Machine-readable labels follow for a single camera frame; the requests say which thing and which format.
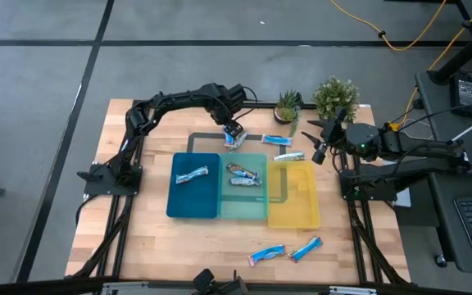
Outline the white metal bracket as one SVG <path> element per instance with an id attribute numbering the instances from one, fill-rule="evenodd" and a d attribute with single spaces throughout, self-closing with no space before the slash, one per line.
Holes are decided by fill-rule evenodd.
<path id="1" fill-rule="evenodd" d="M 102 286 L 100 295 L 118 295 L 123 291 L 148 289 L 149 286 L 149 282 L 145 281 L 106 283 Z"/>
<path id="2" fill-rule="evenodd" d="M 329 295 L 378 295 L 372 288 L 358 288 L 348 286 L 330 286 Z"/>

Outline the black power adapter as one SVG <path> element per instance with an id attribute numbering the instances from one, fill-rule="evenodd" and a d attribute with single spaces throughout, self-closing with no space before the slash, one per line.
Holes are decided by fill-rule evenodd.
<path id="1" fill-rule="evenodd" d="M 450 78 L 451 113 L 472 118 L 472 79 L 468 74 L 458 73 Z"/>

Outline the blue white granola bar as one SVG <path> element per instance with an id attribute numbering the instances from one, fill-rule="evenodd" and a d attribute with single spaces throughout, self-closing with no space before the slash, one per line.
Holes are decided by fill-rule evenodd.
<path id="1" fill-rule="evenodd" d="M 182 175 L 176 175 L 175 178 L 175 183 L 176 184 L 183 184 L 186 183 L 192 179 L 195 179 L 200 176 L 208 175 L 209 170 L 207 166 L 202 166 L 197 168 L 196 170 L 193 170 L 187 174 L 182 174 Z"/>

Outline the bushy flowering plant in pot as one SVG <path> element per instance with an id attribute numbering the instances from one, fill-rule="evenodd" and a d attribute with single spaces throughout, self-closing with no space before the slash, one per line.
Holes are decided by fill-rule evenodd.
<path id="1" fill-rule="evenodd" d="M 319 84 L 312 94 L 311 100 L 316 105 L 319 118 L 330 119 L 341 107 L 346 112 L 344 121 L 352 123 L 359 107 L 359 97 L 359 88 L 351 80 L 330 76 Z"/>

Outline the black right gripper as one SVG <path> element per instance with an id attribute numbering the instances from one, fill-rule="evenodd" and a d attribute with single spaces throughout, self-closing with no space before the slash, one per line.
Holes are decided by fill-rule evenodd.
<path id="1" fill-rule="evenodd" d="M 316 127 L 320 127 L 322 130 L 324 130 L 325 142 L 328 146 L 341 150 L 345 149 L 347 139 L 345 135 L 345 129 L 342 127 L 342 121 L 340 119 L 334 118 L 332 120 L 309 120 L 307 123 Z M 322 144 L 318 138 L 304 131 L 302 131 L 302 134 L 313 143 L 315 148 L 318 148 Z"/>

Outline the dark multicolour granola bar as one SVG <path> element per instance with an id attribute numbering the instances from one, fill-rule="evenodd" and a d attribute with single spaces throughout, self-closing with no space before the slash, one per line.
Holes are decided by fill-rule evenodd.
<path id="1" fill-rule="evenodd" d="M 248 178 L 248 179 L 259 179 L 259 174 L 256 172 L 252 172 L 243 168 L 240 165 L 234 164 L 230 162 L 226 165 L 226 169 L 233 175 L 237 175 L 238 177 Z"/>

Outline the yellow plastic bin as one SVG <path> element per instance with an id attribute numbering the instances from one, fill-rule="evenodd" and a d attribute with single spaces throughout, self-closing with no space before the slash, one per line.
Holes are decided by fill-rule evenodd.
<path id="1" fill-rule="evenodd" d="M 320 209 L 313 164 L 309 161 L 270 161 L 267 173 L 268 226 L 318 229 Z"/>

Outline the dark blue plastic bin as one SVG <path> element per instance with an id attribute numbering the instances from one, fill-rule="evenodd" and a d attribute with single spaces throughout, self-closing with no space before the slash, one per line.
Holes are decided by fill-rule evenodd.
<path id="1" fill-rule="evenodd" d="M 208 175 L 176 184 L 176 175 L 207 166 Z M 217 217 L 220 195 L 220 156 L 217 153 L 174 154 L 166 214 L 170 218 L 213 219 Z"/>

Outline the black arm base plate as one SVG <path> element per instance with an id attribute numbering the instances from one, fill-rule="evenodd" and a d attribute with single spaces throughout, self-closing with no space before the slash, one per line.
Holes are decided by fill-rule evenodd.
<path id="1" fill-rule="evenodd" d="M 93 177 L 97 179 L 87 180 L 84 193 L 88 195 L 137 195 L 141 184 L 143 168 L 141 166 L 131 166 L 127 176 L 121 178 L 117 176 L 110 166 L 92 164 L 90 173 L 94 170 Z"/>
<path id="2" fill-rule="evenodd" d="M 396 201 L 397 191 L 392 182 L 377 175 L 357 175 L 354 170 L 338 174 L 341 193 L 346 201 Z"/>

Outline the succulent plant in dark pot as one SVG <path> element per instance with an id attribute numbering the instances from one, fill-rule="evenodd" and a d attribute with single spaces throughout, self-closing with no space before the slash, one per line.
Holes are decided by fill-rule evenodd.
<path id="1" fill-rule="evenodd" d="M 290 89 L 279 95 L 279 101 L 273 110 L 273 114 L 278 124 L 290 126 L 289 137 L 292 137 L 297 131 L 303 107 L 302 95 L 298 91 Z"/>

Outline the black crossbar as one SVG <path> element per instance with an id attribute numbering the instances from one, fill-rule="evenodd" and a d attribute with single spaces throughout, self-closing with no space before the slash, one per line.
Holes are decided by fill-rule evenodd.
<path id="1" fill-rule="evenodd" d="M 0 284 L 0 295 L 81 295 L 86 293 L 100 293 L 102 286 L 106 283 L 134 282 L 138 280 L 117 280 L 112 277 L 100 278 L 71 278 L 48 281 L 36 281 L 27 283 Z M 189 282 L 170 281 L 145 281 L 149 282 L 148 289 L 191 289 L 196 291 Z M 246 283 L 251 292 L 300 292 L 317 293 L 318 295 L 329 295 L 329 287 L 334 285 L 319 284 L 251 284 Z M 437 288 L 422 288 L 412 284 L 380 284 L 366 283 L 359 286 L 348 286 L 358 288 L 372 288 L 378 295 L 472 295 L 472 292 L 442 290 Z"/>

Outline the teal plastic bin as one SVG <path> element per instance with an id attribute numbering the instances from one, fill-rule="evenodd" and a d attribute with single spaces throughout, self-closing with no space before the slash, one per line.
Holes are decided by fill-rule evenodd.
<path id="1" fill-rule="evenodd" d="M 234 186 L 233 175 L 226 169 L 230 162 L 259 174 L 261 186 Z M 220 155 L 220 196 L 218 217 L 236 220 L 265 220 L 268 216 L 267 159 L 258 153 L 224 153 Z"/>

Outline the black desk leg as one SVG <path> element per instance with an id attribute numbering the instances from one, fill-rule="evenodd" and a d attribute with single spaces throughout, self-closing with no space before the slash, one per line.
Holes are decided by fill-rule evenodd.
<path id="1" fill-rule="evenodd" d="M 435 84 L 445 84 L 463 65 L 472 59 L 472 41 L 467 43 L 439 70 L 429 70 L 429 78 Z"/>

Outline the black aluminium table frame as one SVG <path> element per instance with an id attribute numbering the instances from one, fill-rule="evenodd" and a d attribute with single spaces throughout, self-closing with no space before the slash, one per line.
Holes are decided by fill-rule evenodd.
<path id="1" fill-rule="evenodd" d="M 104 162 L 114 156 L 125 133 L 125 113 L 133 100 L 112 99 L 101 123 L 102 132 L 93 160 Z M 172 111 L 145 138 L 141 159 L 141 191 L 134 197 L 120 267 L 122 279 L 143 279 L 190 283 L 204 269 L 217 280 L 232 279 L 233 271 L 246 283 L 265 284 L 358 284 L 358 266 L 374 280 L 374 266 L 364 243 L 356 246 L 347 204 L 340 196 L 338 176 L 332 164 L 314 166 L 320 209 L 318 229 L 271 228 L 266 220 L 174 219 L 166 214 L 172 158 L 186 152 L 194 133 L 218 134 L 202 108 Z M 80 270 L 97 250 L 106 231 L 111 211 L 122 209 L 126 197 L 116 207 L 112 197 L 99 196 L 81 210 L 65 275 Z M 372 228 L 379 249 L 397 273 L 410 280 L 397 218 L 383 202 L 370 202 Z M 285 256 L 250 266 L 248 257 L 266 247 L 283 244 L 287 252 L 314 236 L 323 246 L 311 251 L 298 263 Z"/>

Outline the silver green granola bar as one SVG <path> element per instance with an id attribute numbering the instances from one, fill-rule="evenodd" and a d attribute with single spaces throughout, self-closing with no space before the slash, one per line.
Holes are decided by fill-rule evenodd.
<path id="1" fill-rule="evenodd" d="M 303 152 L 291 152 L 278 155 L 273 158 L 274 161 L 304 161 L 305 154 Z"/>

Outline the black desk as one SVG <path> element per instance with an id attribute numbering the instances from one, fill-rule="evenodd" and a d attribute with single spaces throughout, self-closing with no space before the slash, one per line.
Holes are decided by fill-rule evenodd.
<path id="1" fill-rule="evenodd" d="M 415 81 L 425 111 L 434 114 L 429 123 L 435 139 L 447 141 L 472 125 L 466 118 L 447 111 L 451 107 L 447 84 L 435 84 L 426 73 L 417 74 Z M 472 131 L 462 139 L 472 165 Z M 472 169 L 463 175 L 432 173 L 428 182 L 439 219 L 437 233 L 442 254 L 458 270 L 472 273 L 472 247 L 454 204 L 456 198 L 472 196 Z"/>

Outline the silver brown granola bar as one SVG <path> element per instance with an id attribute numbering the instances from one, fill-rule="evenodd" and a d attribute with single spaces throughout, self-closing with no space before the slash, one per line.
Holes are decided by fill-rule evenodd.
<path id="1" fill-rule="evenodd" d="M 246 177 L 233 177 L 229 180 L 229 183 L 234 186 L 261 186 L 261 181 L 259 179 L 250 179 Z"/>

